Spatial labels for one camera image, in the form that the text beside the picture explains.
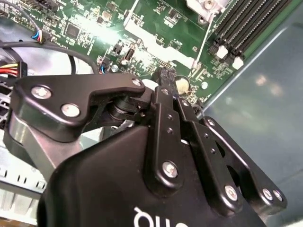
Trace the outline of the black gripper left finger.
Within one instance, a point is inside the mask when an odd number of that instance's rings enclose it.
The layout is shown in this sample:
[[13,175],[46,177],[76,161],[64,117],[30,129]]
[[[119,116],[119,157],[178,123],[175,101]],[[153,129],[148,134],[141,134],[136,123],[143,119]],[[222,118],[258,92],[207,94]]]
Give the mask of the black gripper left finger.
[[[4,143],[49,183],[60,177],[56,168],[71,157],[74,169],[63,176],[87,177],[89,172],[112,168],[109,155],[132,154],[139,148],[146,157],[148,188],[167,197],[184,181],[178,157],[169,150],[180,143],[179,115],[173,109],[178,96],[175,71],[161,68],[152,81],[155,89],[129,73],[21,78],[13,87]],[[97,157],[92,150],[80,150],[81,134],[124,120],[135,126],[94,145],[103,157],[93,168]]]

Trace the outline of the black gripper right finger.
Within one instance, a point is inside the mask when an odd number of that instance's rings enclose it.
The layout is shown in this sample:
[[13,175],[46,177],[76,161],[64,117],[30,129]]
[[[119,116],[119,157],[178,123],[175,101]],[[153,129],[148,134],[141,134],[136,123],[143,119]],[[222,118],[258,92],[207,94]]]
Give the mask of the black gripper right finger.
[[196,188],[185,198],[190,217],[256,217],[277,214],[287,207],[278,187],[210,117],[197,119],[189,102],[179,96],[176,71],[167,71],[172,100],[167,114],[171,160],[178,179],[195,173]]

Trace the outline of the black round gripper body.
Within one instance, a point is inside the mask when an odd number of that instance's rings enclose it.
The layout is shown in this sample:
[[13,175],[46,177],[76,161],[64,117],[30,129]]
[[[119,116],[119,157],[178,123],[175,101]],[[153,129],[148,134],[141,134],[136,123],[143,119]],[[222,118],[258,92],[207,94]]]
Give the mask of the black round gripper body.
[[143,181],[148,130],[128,129],[65,160],[37,209],[40,227],[262,227],[248,205],[224,217],[207,203],[188,145],[181,144],[185,181],[160,198]]

